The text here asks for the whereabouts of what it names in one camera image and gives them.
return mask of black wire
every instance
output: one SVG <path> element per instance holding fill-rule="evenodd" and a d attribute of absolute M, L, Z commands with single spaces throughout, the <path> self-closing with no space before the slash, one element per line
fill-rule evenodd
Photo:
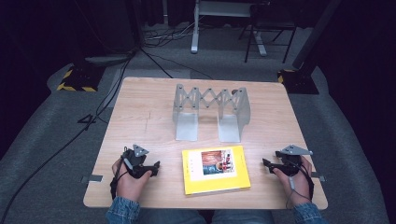
<path fill-rule="evenodd" d="M 123 70 L 122 70 L 122 75 L 125 72 L 125 68 L 128 65 L 128 63 L 131 61 L 132 57 L 125 63 L 125 65 L 123 66 Z M 106 104 L 106 106 L 104 106 L 102 108 L 102 110 L 99 113 L 96 113 L 96 116 L 91 119 L 84 128 L 82 128 L 71 140 L 69 140 L 63 147 L 61 147 L 58 151 L 56 151 L 51 157 L 49 157 L 46 161 L 44 161 L 31 175 L 29 175 L 26 180 L 20 185 L 20 187 L 17 189 L 17 191 L 12 195 L 11 200 L 8 202 L 8 205 L 6 207 L 6 210 L 3 214 L 3 217 L 1 219 L 1 224 L 4 224 L 4 222 L 6 221 L 6 216 L 8 213 L 9 208 L 11 207 L 12 203 L 14 202 L 15 198 L 18 196 L 18 194 L 21 192 L 21 190 L 23 189 L 23 187 L 47 164 L 49 163 L 54 157 L 56 157 L 59 153 L 61 153 L 65 148 L 67 148 L 72 142 L 74 142 L 98 117 L 100 114 L 103 113 L 103 111 L 105 111 L 105 109 L 108 107 L 108 105 L 110 104 L 111 100 L 114 98 L 115 94 L 113 94 L 113 96 L 111 97 L 110 101 L 108 101 L 108 103 Z"/>
<path fill-rule="evenodd" d="M 128 171 L 125 171 L 125 173 L 123 173 L 122 175 L 120 175 L 119 178 L 117 179 L 117 181 L 119 181 L 119 180 L 122 178 L 122 176 L 123 176 L 123 175 L 126 175 L 126 174 L 128 174 Z"/>
<path fill-rule="evenodd" d="M 117 88 L 116 88 L 116 89 L 114 90 L 114 92 L 113 92 L 113 96 L 110 98 L 110 100 L 109 100 L 109 101 L 107 102 L 107 104 L 104 106 L 104 108 L 108 107 L 108 105 L 111 103 L 111 101 L 113 100 L 113 98 L 115 97 L 115 95 L 116 95 L 116 93 L 117 93 L 117 90 L 120 88 L 120 84 L 121 84 L 123 75 L 124 75 L 124 73 L 125 73 L 125 69 L 126 69 L 128 63 L 131 61 L 131 59 L 132 59 L 134 56 L 135 56 L 135 53 L 133 53 L 133 54 L 132 54 L 132 57 L 128 60 L 128 62 L 126 62 L 126 63 L 121 67 L 121 69 L 120 69 L 120 77 L 119 77 L 119 79 L 117 79 L 116 84 L 115 84 L 114 86 L 111 87 L 111 89 L 110 89 L 110 91 L 108 92 L 107 96 L 102 100 L 102 102 L 101 102 L 101 103 L 99 104 L 99 106 L 96 108 L 96 117 L 98 117 L 98 118 L 99 118 L 101 121 L 103 121 L 104 123 L 108 123 L 108 122 L 102 120 L 102 119 L 99 117 L 99 115 L 100 115 L 100 114 L 98 113 L 99 108 L 102 106 L 102 104 L 105 102 L 105 100 L 107 99 L 107 97 L 110 95 L 110 93 L 111 93 L 111 92 L 114 90 L 114 88 L 117 86 Z"/>
<path fill-rule="evenodd" d="M 143 53 L 145 53 L 153 62 L 155 62 L 155 64 L 157 64 L 157 66 L 159 66 L 161 68 L 161 70 L 163 70 L 165 72 L 165 74 L 167 76 L 169 76 L 170 78 L 173 78 L 169 73 L 167 73 L 149 54 L 147 54 L 142 48 L 140 48 Z"/>
<path fill-rule="evenodd" d="M 117 171 L 116 171 L 116 173 L 114 174 L 114 176 L 116 177 L 117 181 L 119 181 L 119 179 L 120 179 L 120 178 L 117 178 L 117 176 L 118 176 L 119 173 L 120 173 L 120 168 L 121 168 L 121 166 L 122 166 L 122 157 L 121 157 L 121 159 L 120 159 L 119 164 L 117 165 Z"/>
<path fill-rule="evenodd" d="M 189 69 L 191 69 L 192 71 L 195 71 L 195 72 L 197 72 L 197 73 L 200 73 L 200 74 L 202 74 L 202 75 L 204 75 L 204 76 L 206 76 L 206 77 L 209 77 L 210 79 L 213 80 L 213 77 L 211 77 L 210 75 L 207 75 L 207 74 L 205 74 L 205 73 L 203 73 L 203 72 L 200 72 L 200 71 L 198 71 L 198 70 L 196 70 L 196 69 L 193 69 L 193 68 L 191 68 L 191 67 L 188 67 L 188 66 L 186 66 L 186 65 L 184 65 L 184 64 L 177 63 L 177 62 L 172 61 L 172 60 L 169 60 L 169 59 L 165 59 L 165 58 L 163 58 L 163 57 L 161 57 L 161 56 L 158 56 L 158 55 L 155 55 L 155 54 L 148 53 L 148 55 L 153 56 L 153 57 L 160 58 L 160 59 L 162 59 L 162 60 L 165 60 L 165 61 L 168 61 L 168 62 L 171 62 L 171 63 L 175 63 L 175 64 L 180 65 L 180 66 L 183 66 L 183 67 L 185 67 L 185 68 L 189 68 Z"/>
<path fill-rule="evenodd" d="M 289 209 L 289 208 L 288 208 L 288 203 L 289 203 L 289 201 L 290 201 L 291 195 L 292 195 L 294 192 L 295 192 L 296 194 L 300 195 L 301 197 L 303 197 L 303 198 L 309 200 L 309 202 L 312 202 L 309 198 L 307 198 L 307 197 L 305 197 L 303 194 L 297 192 L 297 190 L 292 189 L 292 190 L 291 190 L 291 194 L 289 195 L 288 200 L 286 201 L 286 205 L 285 205 L 285 206 L 286 206 L 286 209 Z"/>
<path fill-rule="evenodd" d="M 179 30 L 181 30 L 181 32 L 177 33 L 177 31 L 174 30 L 170 34 L 167 34 L 166 32 L 169 31 L 169 30 L 166 30 L 162 35 L 156 35 L 156 36 L 153 36 L 153 37 L 149 37 L 149 38 L 155 38 L 155 37 L 161 36 L 161 38 L 159 38 L 157 44 L 150 44 L 150 43 L 146 42 L 145 43 L 145 47 L 148 47 L 148 48 L 163 47 L 163 46 L 167 45 L 168 43 L 170 43 L 173 40 L 179 40 L 179 39 L 182 39 L 182 38 L 186 37 L 187 35 L 191 35 L 192 34 L 192 33 L 189 33 L 189 32 L 187 32 L 184 35 L 182 34 L 186 30 L 190 31 L 191 30 L 190 26 L 188 26 L 186 28 L 179 29 Z"/>

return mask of wooden tabletop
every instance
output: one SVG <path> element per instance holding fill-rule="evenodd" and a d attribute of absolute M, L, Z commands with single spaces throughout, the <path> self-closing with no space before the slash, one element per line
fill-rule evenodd
<path fill-rule="evenodd" d="M 247 88 L 250 101 L 250 123 L 245 126 L 241 143 L 221 143 L 218 137 L 218 107 L 200 108 L 198 141 L 177 141 L 172 121 L 176 85 L 200 92 L 212 88 Z M 278 178 L 268 172 L 262 158 L 281 163 L 275 151 L 293 144 L 307 148 L 289 97 L 282 84 L 225 80 L 195 80 L 176 78 L 127 77 L 123 80 L 113 114 L 108 123 L 93 175 L 102 175 L 102 182 L 90 182 L 84 197 L 89 207 L 109 207 L 112 203 L 111 165 L 120 157 L 124 147 L 137 144 L 149 151 L 145 165 L 161 161 L 157 176 L 152 177 L 140 197 L 142 207 L 150 208 L 244 208 L 285 209 L 287 196 Z M 245 150 L 251 187 L 206 194 L 185 195 L 181 151 L 189 148 L 242 145 Z M 313 178 L 313 203 L 319 209 L 328 206 L 317 178 Z"/>

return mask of gray carpet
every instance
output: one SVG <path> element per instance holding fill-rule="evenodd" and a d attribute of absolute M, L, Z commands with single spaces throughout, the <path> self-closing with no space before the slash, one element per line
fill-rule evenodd
<path fill-rule="evenodd" d="M 166 71 L 187 70 L 191 78 L 276 82 L 276 72 L 292 68 L 291 63 L 309 36 L 310 29 L 299 29 L 290 55 L 282 64 L 285 48 L 268 47 L 263 58 L 252 48 L 244 63 L 247 38 L 238 40 L 241 29 L 206 29 L 200 33 L 199 51 L 190 54 L 191 36 L 146 52 L 183 64 L 153 57 Z M 0 161 L 0 214 L 23 181 L 44 161 L 73 138 L 84 124 L 79 119 L 92 114 L 111 90 L 121 65 L 108 67 L 98 92 L 56 91 L 70 64 L 48 81 L 49 98 L 26 123 L 6 156 Z M 139 51 L 127 67 L 135 71 L 159 70 Z M 319 95 L 290 95 L 313 161 L 319 173 L 329 207 L 321 213 L 330 223 L 389 223 L 379 184 L 361 146 L 334 100 L 326 79 L 317 69 L 313 73 Z M 21 190 L 11 205 L 6 223 L 106 223 L 106 209 L 87 208 L 82 200 L 87 185 L 80 183 L 90 175 L 106 132 L 112 108 L 106 108 L 88 131 L 47 163 Z M 276 223 L 292 223 L 290 210 L 273 212 Z"/>

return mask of denim sleeve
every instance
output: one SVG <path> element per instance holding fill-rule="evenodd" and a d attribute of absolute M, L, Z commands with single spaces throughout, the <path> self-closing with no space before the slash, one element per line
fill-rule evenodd
<path fill-rule="evenodd" d="M 106 218 L 108 223 L 133 223 L 137 220 L 139 211 L 139 203 L 116 197 L 106 213 Z"/>
<path fill-rule="evenodd" d="M 321 224 L 328 223 L 320 214 L 314 203 L 302 203 L 293 208 L 295 223 L 297 224 Z"/>

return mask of person's right hand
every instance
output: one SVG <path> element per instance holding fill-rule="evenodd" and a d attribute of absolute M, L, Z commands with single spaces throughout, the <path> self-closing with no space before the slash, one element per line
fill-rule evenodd
<path fill-rule="evenodd" d="M 303 162 L 303 166 L 308 172 L 308 175 L 311 176 L 312 164 L 303 156 L 301 157 L 301 160 Z M 290 197 L 290 201 L 293 206 L 301 203 L 311 203 L 311 201 L 309 200 L 308 181 L 306 180 L 305 175 L 301 171 L 299 171 L 297 175 L 294 175 L 292 177 L 294 182 L 294 190 L 297 193 L 291 189 L 289 177 L 287 175 L 283 174 L 281 170 L 276 168 L 274 169 L 274 173 L 282 183 L 283 189 L 285 190 L 286 195 Z"/>
<path fill-rule="evenodd" d="M 117 172 L 117 167 L 118 167 L 119 163 L 120 163 L 120 160 L 117 160 L 112 166 L 114 175 Z M 121 176 L 125 172 L 127 172 L 127 170 L 126 170 L 125 164 L 122 163 L 122 165 L 120 167 L 119 176 Z M 140 197 L 140 194 L 143 191 L 143 188 L 146 186 L 146 183 L 149 181 L 151 174 L 152 174 L 151 171 L 147 171 L 138 179 L 133 178 L 129 174 L 123 175 L 119 179 L 119 182 L 117 185 L 117 196 L 125 198 L 125 199 L 129 199 L 129 200 L 137 203 L 137 201 Z"/>

